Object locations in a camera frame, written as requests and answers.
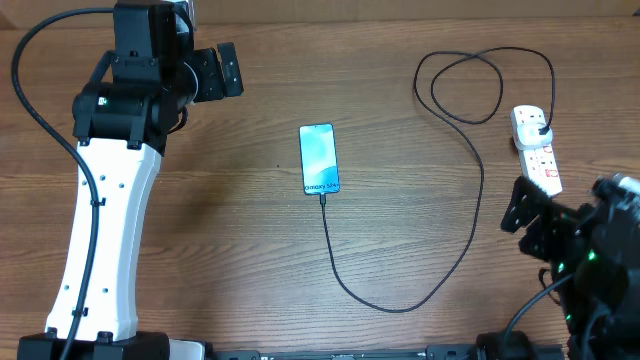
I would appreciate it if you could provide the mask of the Samsung Galaxy smartphone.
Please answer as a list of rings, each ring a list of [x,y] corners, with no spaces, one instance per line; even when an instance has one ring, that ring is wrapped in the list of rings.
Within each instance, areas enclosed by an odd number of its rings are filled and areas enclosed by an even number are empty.
[[[338,193],[341,188],[334,126],[299,128],[303,190],[306,195]]]

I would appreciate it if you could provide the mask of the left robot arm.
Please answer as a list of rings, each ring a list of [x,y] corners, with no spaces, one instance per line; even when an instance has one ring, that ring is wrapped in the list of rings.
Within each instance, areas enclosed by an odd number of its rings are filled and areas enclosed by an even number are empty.
[[[196,49],[190,1],[120,1],[109,9],[115,46],[72,104],[78,166],[61,286],[21,359],[211,359],[205,341],[138,327],[136,276],[149,196],[168,137],[191,104],[236,97],[243,83],[232,43]]]

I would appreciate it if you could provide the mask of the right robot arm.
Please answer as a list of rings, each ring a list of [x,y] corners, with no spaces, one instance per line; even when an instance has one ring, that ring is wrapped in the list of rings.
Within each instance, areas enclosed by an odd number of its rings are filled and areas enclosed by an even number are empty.
[[[503,231],[526,231],[522,253],[549,264],[578,359],[639,356],[639,182],[617,174],[598,178],[596,201],[571,209],[532,180],[516,179]]]

